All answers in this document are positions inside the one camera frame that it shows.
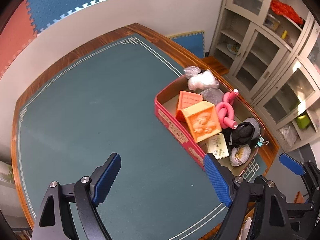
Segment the light grey balled sock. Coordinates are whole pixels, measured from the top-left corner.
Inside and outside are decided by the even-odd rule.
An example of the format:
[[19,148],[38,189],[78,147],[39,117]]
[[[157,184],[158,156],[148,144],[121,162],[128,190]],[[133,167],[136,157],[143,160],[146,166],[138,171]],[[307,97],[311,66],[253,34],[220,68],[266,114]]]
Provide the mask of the light grey balled sock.
[[233,167],[241,166],[249,159],[250,154],[251,148],[248,144],[233,148],[229,157],[231,165]]

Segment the yellow paper carton box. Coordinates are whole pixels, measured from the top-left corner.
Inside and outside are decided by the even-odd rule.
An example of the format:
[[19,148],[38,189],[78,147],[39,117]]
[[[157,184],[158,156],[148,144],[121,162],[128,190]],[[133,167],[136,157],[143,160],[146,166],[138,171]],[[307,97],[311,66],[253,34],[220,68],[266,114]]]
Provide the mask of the yellow paper carton box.
[[205,143],[207,153],[212,153],[217,160],[229,157],[228,147],[222,133],[206,139]]

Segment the orange duck relief cube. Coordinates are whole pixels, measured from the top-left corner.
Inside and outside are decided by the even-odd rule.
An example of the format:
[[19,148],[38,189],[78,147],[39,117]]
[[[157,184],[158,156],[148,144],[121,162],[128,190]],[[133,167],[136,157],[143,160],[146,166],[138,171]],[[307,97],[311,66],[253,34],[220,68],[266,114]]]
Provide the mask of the orange duck relief cube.
[[182,110],[190,133],[196,143],[204,141],[222,131],[215,105],[201,101]]

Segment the pink knotted foam tube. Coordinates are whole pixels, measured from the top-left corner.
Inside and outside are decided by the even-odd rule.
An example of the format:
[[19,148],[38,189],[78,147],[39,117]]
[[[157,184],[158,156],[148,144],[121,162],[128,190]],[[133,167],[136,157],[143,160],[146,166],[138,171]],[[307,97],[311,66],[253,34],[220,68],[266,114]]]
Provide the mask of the pink knotted foam tube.
[[236,129],[238,126],[238,123],[234,120],[233,109],[233,102],[238,95],[239,91],[237,89],[225,93],[222,97],[222,101],[215,107],[217,117],[222,129]]

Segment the grey ribbed sock with black cuff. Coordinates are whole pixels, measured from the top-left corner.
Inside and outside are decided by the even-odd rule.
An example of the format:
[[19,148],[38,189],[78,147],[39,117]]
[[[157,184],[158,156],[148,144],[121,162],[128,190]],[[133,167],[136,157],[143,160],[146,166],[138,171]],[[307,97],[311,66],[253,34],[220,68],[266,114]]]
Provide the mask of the grey ribbed sock with black cuff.
[[218,88],[208,88],[200,93],[204,101],[218,105],[223,100],[224,93]]

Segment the orange cat relief cube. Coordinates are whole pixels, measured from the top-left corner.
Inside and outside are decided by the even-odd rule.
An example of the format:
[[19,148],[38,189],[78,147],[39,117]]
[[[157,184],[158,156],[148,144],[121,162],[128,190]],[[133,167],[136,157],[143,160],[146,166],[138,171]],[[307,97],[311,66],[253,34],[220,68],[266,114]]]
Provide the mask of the orange cat relief cube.
[[175,118],[178,121],[185,122],[185,118],[182,113],[182,110],[192,105],[195,105],[201,102],[202,100],[203,100],[203,96],[201,94],[192,93],[184,90],[180,91]]

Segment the clear plastic bag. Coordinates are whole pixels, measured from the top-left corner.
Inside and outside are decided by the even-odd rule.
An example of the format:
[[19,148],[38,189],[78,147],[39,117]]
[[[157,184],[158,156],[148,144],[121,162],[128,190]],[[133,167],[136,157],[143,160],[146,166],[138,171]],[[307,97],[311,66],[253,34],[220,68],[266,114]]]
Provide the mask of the clear plastic bag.
[[184,75],[188,79],[188,88],[192,91],[219,88],[220,85],[210,70],[202,71],[199,67],[188,66],[184,68]]

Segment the teal binder clip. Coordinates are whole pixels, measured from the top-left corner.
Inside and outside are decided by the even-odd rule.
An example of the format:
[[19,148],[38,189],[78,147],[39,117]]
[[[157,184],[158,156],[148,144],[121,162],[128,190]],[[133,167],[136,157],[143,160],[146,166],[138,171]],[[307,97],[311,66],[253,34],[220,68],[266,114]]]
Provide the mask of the teal binder clip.
[[261,148],[261,147],[263,147],[264,145],[268,145],[270,143],[270,141],[269,140],[266,140],[266,139],[264,139],[263,137],[259,137],[258,138],[258,141],[257,141],[257,144],[256,144],[256,148]]

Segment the beige glass door cabinet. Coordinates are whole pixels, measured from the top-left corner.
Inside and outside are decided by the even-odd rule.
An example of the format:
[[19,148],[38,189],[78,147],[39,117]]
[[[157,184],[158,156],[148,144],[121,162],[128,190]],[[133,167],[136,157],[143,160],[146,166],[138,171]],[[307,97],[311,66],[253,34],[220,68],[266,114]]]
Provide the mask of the beige glass door cabinet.
[[319,139],[319,23],[304,0],[222,0],[210,48],[286,152]]

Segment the small blue floor foam tile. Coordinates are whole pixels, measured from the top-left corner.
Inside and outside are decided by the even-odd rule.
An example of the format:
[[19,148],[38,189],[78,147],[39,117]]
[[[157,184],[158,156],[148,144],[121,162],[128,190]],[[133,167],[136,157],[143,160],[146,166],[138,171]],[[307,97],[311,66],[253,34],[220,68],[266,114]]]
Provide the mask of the small blue floor foam tile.
[[168,37],[198,58],[205,57],[204,31],[193,31]]

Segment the red foam wall tile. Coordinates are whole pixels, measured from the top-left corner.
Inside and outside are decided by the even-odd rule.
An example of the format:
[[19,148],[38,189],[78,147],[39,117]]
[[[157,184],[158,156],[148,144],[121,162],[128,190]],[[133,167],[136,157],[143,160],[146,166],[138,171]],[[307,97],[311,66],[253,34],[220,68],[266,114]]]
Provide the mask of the red foam wall tile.
[[17,7],[1,33],[1,77],[16,57],[37,37],[28,0]]

